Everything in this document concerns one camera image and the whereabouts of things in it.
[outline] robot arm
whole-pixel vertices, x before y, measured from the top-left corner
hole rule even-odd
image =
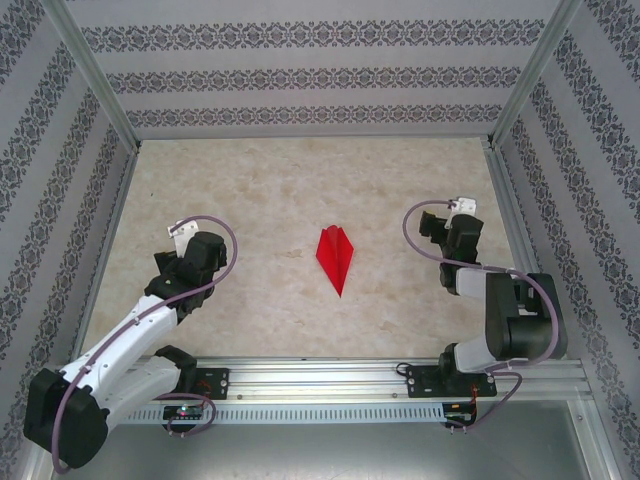
[[[158,350],[143,367],[127,373],[158,339],[175,328],[211,296],[213,287],[157,308],[158,304],[204,287],[226,266],[222,237],[199,232],[189,222],[173,235],[176,250],[155,255],[160,275],[151,280],[129,314],[96,346],[59,371],[43,369],[31,381],[24,424],[25,437],[51,452],[53,424],[62,397],[89,358],[113,339],[98,363],[86,372],[69,397],[60,429],[60,459],[72,468],[91,460],[109,433],[136,408],[167,392],[189,392],[195,380],[196,360],[175,347]],[[131,321],[134,324],[117,332]]]
[[[485,332],[473,340],[447,346],[437,366],[408,365],[404,373],[398,373],[407,378],[412,398],[459,398],[470,394],[474,398],[493,397],[497,390],[492,372],[505,368],[507,362],[524,365],[543,354],[545,358],[558,359],[566,353],[567,333],[555,285],[546,274],[527,274],[524,279],[520,272],[512,276],[508,269],[480,266],[477,245],[484,224],[475,218],[475,201],[469,198],[427,201],[412,207],[403,223],[405,237],[409,240],[407,219],[412,211],[421,205],[442,203],[449,204],[448,220],[424,212],[420,221],[420,234],[430,237],[442,256],[425,255],[409,243],[427,258],[440,261],[440,283],[449,293],[484,300]],[[536,288],[532,288],[529,279]],[[546,300],[555,311],[557,338],[553,334],[555,322],[540,292],[549,297]],[[555,347],[547,357],[552,340]],[[468,418],[460,415],[463,413],[450,412],[452,418],[457,418],[455,425],[469,425]]]

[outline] marble floor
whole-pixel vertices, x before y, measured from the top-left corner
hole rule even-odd
[[[238,263],[149,352],[172,344],[197,356],[437,356],[483,331],[484,304],[449,295],[438,264],[407,245],[401,222],[421,200],[458,195],[476,198],[485,222],[479,260],[512,265],[477,138],[145,141],[85,350],[157,275],[153,254],[173,249],[166,227],[204,213],[235,230]],[[419,244],[439,253],[418,223],[416,213]],[[315,258],[332,224],[355,248],[342,298]],[[206,222],[200,229],[222,233]]]

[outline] striped wallpaper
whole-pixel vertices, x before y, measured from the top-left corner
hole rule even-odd
[[[502,145],[622,478],[640,478],[639,12],[585,1]]]
[[[68,5],[145,139],[487,134],[556,3]]]
[[[131,161],[40,4],[0,3],[0,479],[29,382],[66,363]]]

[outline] cable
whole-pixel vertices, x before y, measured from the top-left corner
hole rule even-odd
[[[157,303],[156,305],[146,309],[136,318],[133,318],[127,323],[125,323],[121,328],[116,330],[116,332],[113,335],[107,338],[105,342],[100,346],[100,348],[98,348],[95,351],[95,353],[89,358],[89,360],[87,360],[87,363],[85,363],[82,366],[82,368],[80,369],[76,377],[73,379],[73,381],[71,382],[67,390],[64,392],[64,395],[62,396],[62,400],[60,401],[60,405],[58,406],[58,410],[56,411],[55,420],[53,422],[53,432],[51,434],[51,459],[53,461],[53,469],[58,475],[64,475],[65,473],[69,472],[69,470],[71,470],[69,467],[66,467],[66,468],[63,467],[60,463],[60,427],[62,425],[62,416],[64,415],[64,410],[67,407],[67,403],[69,402],[69,398],[71,397],[71,394],[74,392],[74,390],[76,389],[76,387],[78,386],[82,378],[91,371],[91,368],[97,362],[98,358],[100,358],[100,356],[107,350],[107,348],[109,348],[109,346],[113,342],[115,342],[124,332],[126,332],[132,326],[139,324],[140,320],[142,320],[149,314],[155,312],[156,310],[162,307],[166,307],[171,303],[177,302],[178,300],[182,300],[184,298],[197,295],[198,293],[204,292],[206,290],[209,290],[212,287],[215,287],[218,283],[224,280],[227,277],[227,275],[229,275],[229,273],[231,273],[231,270],[233,270],[233,267],[235,266],[236,261],[238,259],[238,240],[236,238],[235,233],[233,233],[233,230],[231,230],[231,227],[229,227],[229,225],[227,225],[222,220],[216,217],[212,217],[211,215],[194,215],[191,217],[187,217],[184,220],[178,222],[169,231],[173,233],[178,228],[183,226],[185,223],[191,222],[193,220],[208,220],[210,222],[217,223],[218,225],[220,225],[222,228],[226,230],[226,232],[231,237],[231,244],[233,246],[233,254],[231,256],[231,261],[229,262],[229,265],[219,277],[214,278],[208,284],[202,287],[194,288],[193,290],[181,293],[174,297],[168,298],[167,300],[163,300],[162,302]]]
[[[191,437],[193,435],[197,435],[198,433],[201,433],[207,428],[209,428],[213,423],[213,420],[216,418],[217,410],[216,410],[215,403],[213,403],[213,401],[209,397],[205,397],[204,395],[198,395],[196,393],[164,393],[159,397],[156,397],[156,400],[183,400],[185,398],[202,400],[203,404],[208,403],[209,406],[211,407],[211,418],[207,421],[207,423],[203,423],[202,425],[195,427],[194,429],[189,430],[188,432],[179,433],[171,430],[171,424],[173,423],[174,420],[176,420],[179,417],[171,417],[169,419],[169,422],[167,423],[167,430],[169,431],[170,436],[176,435],[176,436],[179,436],[180,438],[184,438],[184,437]]]
[[[518,380],[515,386],[504,396],[502,400],[500,400],[500,402],[498,402],[491,410],[489,410],[489,412],[483,415],[472,426],[466,427],[467,430],[470,430],[472,427],[481,425],[482,423],[484,423],[484,421],[488,417],[491,417],[492,415],[494,415],[496,410],[500,409],[507,402],[507,400],[509,400],[516,393],[518,388],[520,388],[520,385],[522,385],[522,375],[520,375],[519,373],[511,372],[511,371],[499,372],[498,370],[502,370],[504,368],[511,369],[511,367],[514,367],[514,366],[518,366],[518,367],[533,366],[533,365],[537,365],[540,362],[544,362],[549,357],[551,357],[551,355],[553,354],[553,351],[556,349],[556,346],[558,345],[558,332],[560,328],[559,321],[558,321],[558,313],[556,312],[555,306],[553,305],[553,302],[551,301],[551,298],[549,297],[547,292],[544,291],[544,289],[542,288],[542,286],[540,286],[538,282],[536,282],[531,277],[527,276],[527,274],[524,272],[511,269],[511,268],[495,267],[493,265],[475,265],[472,263],[460,262],[458,260],[439,257],[438,255],[433,255],[421,249],[411,239],[411,236],[409,235],[409,230],[407,228],[407,223],[409,222],[409,217],[411,216],[411,214],[415,212],[418,208],[423,207],[425,205],[447,205],[449,208],[451,208],[454,205],[454,202],[450,200],[425,200],[424,202],[415,204],[413,207],[411,207],[407,211],[407,213],[404,216],[404,219],[402,220],[402,233],[404,234],[404,238],[407,240],[407,243],[411,246],[411,248],[413,248],[416,252],[418,252],[423,257],[426,257],[429,260],[433,260],[438,263],[447,263],[449,265],[455,265],[457,267],[474,268],[476,270],[486,270],[489,272],[507,273],[509,275],[515,275],[518,278],[527,282],[529,285],[531,285],[531,287],[533,287],[533,289],[540,295],[540,298],[542,299],[545,306],[547,307],[547,310],[549,310],[549,315],[551,316],[551,341],[549,342],[549,346],[547,347],[547,349],[539,357],[534,358],[533,360],[513,360],[509,362],[502,362],[485,369],[486,373],[492,374],[493,376],[499,376],[499,377],[515,376],[517,377]],[[449,423],[456,424],[458,422],[449,420]],[[460,423],[458,423],[458,425],[461,426],[458,429],[462,429],[464,427]]]
[[[471,385],[471,404],[473,405],[471,415],[475,418],[475,415],[478,413],[478,387],[476,387],[475,383]]]
[[[205,390],[205,393],[202,395],[203,397],[207,397],[207,398],[211,398],[211,385],[209,385],[208,382],[205,382],[204,380],[200,380],[198,383],[196,383],[196,387],[204,387],[207,388],[208,390]],[[200,408],[204,408],[204,404],[207,403],[206,401],[203,401],[200,404]]]
[[[407,368],[409,368],[410,366],[411,366],[411,364],[410,364],[410,363],[407,363],[407,362],[401,362],[401,363],[399,363],[398,365],[396,365],[396,373],[397,373],[398,375],[400,375],[401,377],[405,377],[405,378],[407,378]],[[400,371],[400,367],[404,367],[404,373],[402,373],[402,372]]]

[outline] paper airplane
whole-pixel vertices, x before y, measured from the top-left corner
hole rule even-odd
[[[353,245],[342,228],[331,225],[322,230],[316,258],[341,297],[351,257]]]

